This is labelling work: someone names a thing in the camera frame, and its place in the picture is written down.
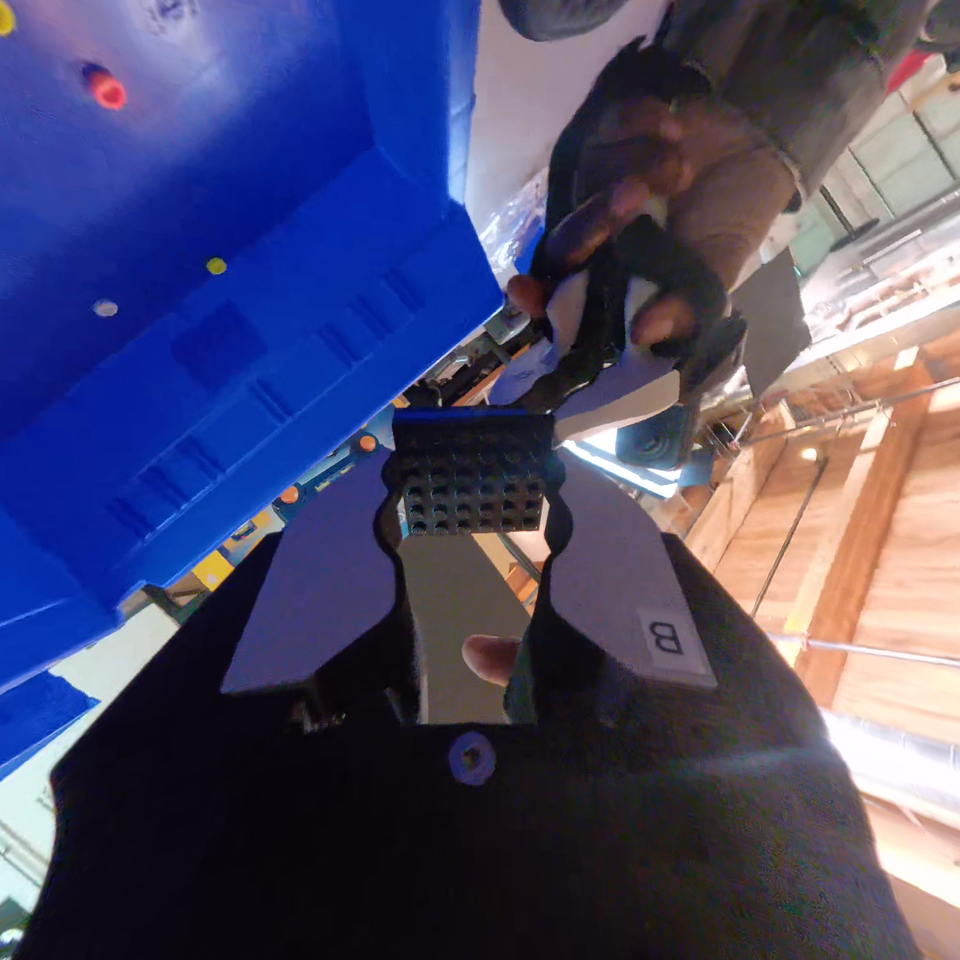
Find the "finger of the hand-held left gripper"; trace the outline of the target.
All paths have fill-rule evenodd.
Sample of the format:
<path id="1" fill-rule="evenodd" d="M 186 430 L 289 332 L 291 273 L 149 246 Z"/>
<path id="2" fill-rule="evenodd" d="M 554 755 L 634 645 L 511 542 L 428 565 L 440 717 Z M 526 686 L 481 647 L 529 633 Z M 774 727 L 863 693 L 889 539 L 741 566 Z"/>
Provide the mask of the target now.
<path id="1" fill-rule="evenodd" d="M 555 399 L 551 384 L 546 388 L 539 388 L 537 384 L 551 377 L 558 362 L 555 346 L 531 346 L 502 368 L 488 392 L 486 404 L 521 412 L 551 412 Z"/>
<path id="2" fill-rule="evenodd" d="M 557 411 L 557 444 L 587 440 L 651 419 L 678 402 L 680 374 L 671 366 L 610 366 Z"/>

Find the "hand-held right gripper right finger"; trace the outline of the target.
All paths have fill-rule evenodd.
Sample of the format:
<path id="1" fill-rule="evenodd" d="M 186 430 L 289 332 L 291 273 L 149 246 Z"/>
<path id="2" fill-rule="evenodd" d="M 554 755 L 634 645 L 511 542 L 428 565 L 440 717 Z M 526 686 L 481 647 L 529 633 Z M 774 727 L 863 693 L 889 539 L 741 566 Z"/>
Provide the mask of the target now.
<path id="1" fill-rule="evenodd" d="M 612 674 L 716 690 L 656 522 L 572 451 L 558 450 L 551 468 L 535 681 L 542 690 L 587 690 Z"/>

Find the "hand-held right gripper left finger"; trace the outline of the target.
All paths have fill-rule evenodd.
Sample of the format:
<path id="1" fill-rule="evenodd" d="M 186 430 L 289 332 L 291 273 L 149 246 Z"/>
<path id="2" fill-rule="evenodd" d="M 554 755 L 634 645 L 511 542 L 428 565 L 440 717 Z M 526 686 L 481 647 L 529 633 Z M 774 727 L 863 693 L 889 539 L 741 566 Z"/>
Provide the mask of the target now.
<path id="1" fill-rule="evenodd" d="M 285 528 L 223 694 L 310 686 L 320 698 L 412 696 L 412 629 L 396 547 L 380 525 L 383 507 L 396 505 L 383 479 L 390 455 L 363 458 Z"/>

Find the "large blue plastic bin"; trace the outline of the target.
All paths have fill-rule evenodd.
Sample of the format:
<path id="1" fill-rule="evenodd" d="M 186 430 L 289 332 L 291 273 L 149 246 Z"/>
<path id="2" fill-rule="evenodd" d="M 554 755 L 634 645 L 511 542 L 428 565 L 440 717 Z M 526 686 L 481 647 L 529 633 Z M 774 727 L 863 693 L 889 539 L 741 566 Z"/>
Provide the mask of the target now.
<path id="1" fill-rule="evenodd" d="M 463 205 L 480 2 L 8 3 L 2 691 L 501 304 Z"/>

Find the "person's left forearm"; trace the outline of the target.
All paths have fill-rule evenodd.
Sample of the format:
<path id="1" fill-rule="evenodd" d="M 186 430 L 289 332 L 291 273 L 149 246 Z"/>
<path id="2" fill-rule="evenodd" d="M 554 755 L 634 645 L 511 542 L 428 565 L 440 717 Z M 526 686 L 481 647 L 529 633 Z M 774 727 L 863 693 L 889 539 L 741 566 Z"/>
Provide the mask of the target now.
<path id="1" fill-rule="evenodd" d="M 929 1 L 675 2 L 666 51 L 778 153 L 797 212 L 886 97 Z"/>

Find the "person's right hand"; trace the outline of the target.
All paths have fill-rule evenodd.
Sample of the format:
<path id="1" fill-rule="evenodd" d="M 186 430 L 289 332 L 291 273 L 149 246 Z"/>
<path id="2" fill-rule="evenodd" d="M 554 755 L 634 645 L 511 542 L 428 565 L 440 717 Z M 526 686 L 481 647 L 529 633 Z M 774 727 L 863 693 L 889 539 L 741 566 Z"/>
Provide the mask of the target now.
<path id="1" fill-rule="evenodd" d="M 522 647 L 519 638 L 475 633 L 462 643 L 462 659 L 480 680 L 505 689 Z"/>

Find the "person's left hand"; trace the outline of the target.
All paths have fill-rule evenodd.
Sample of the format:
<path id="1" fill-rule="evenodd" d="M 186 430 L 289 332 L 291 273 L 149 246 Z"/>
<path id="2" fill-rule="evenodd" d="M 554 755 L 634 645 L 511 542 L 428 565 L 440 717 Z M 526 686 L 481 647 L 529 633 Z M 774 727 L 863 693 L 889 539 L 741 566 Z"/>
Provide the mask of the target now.
<path id="1" fill-rule="evenodd" d="M 609 310 L 625 346 L 690 363 L 796 191 L 769 140 L 709 92 L 595 85 L 550 152 L 530 270 L 508 284 L 543 330 L 523 359 L 557 369 Z"/>

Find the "small red round piece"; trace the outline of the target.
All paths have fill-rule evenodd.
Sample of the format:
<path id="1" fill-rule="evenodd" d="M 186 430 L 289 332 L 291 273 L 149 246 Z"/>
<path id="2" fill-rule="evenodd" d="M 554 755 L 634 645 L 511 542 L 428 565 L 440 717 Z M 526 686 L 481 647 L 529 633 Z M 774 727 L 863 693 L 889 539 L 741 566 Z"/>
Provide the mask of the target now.
<path id="1" fill-rule="evenodd" d="M 126 87 L 111 70 L 88 62 L 82 66 L 81 74 L 90 96 L 99 107 L 110 112 L 125 109 L 128 102 Z"/>

